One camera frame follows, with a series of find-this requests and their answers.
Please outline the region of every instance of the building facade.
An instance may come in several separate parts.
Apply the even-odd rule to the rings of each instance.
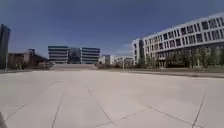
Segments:
[[[100,49],[99,48],[86,48],[82,47],[81,51],[81,63],[82,64],[95,64],[99,60]]]
[[[49,61],[57,64],[68,63],[68,46],[48,46]]]
[[[204,47],[221,49],[224,45],[224,13],[215,14],[178,25],[142,39],[132,41],[134,64],[140,58],[154,57],[160,66],[173,54]]]
[[[8,61],[8,41],[10,29],[5,25],[0,26],[0,69],[5,69]]]

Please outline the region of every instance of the building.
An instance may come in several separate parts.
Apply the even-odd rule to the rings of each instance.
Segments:
[[[82,47],[80,50],[82,64],[95,64],[98,62],[100,55],[99,48]]]
[[[133,40],[132,44],[134,65],[136,65],[140,59],[144,59],[144,43],[142,39],[138,38]]]
[[[200,48],[217,50],[224,45],[224,13],[200,18],[132,41],[134,64],[151,57],[166,66],[166,59],[183,52],[195,53]]]
[[[48,46],[49,60],[52,63],[67,64],[68,63],[68,46]]]
[[[99,57],[99,63],[103,65],[111,65],[111,56],[110,55],[102,55]]]
[[[114,57],[114,65],[118,65],[124,68],[133,67],[133,58],[129,56],[115,56]]]
[[[81,64],[80,48],[69,48],[68,63],[69,64]]]
[[[34,49],[28,49],[26,52],[9,53],[8,68],[47,68],[49,60],[35,52]]]
[[[0,69],[5,69],[7,66],[8,56],[8,41],[10,29],[5,25],[0,26]]]

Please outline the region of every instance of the paved plaza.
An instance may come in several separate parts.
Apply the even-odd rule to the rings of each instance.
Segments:
[[[0,74],[7,128],[223,128],[224,79],[96,70]]]

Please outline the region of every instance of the paving tile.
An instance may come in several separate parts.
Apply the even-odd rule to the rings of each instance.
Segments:
[[[191,128],[187,124],[158,113],[154,110],[144,110],[133,116],[115,121],[120,128]]]

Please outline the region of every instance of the blue sky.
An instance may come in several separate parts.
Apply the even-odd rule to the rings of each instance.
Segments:
[[[48,45],[99,47],[128,55],[131,41],[224,11],[224,0],[0,0],[10,52]]]

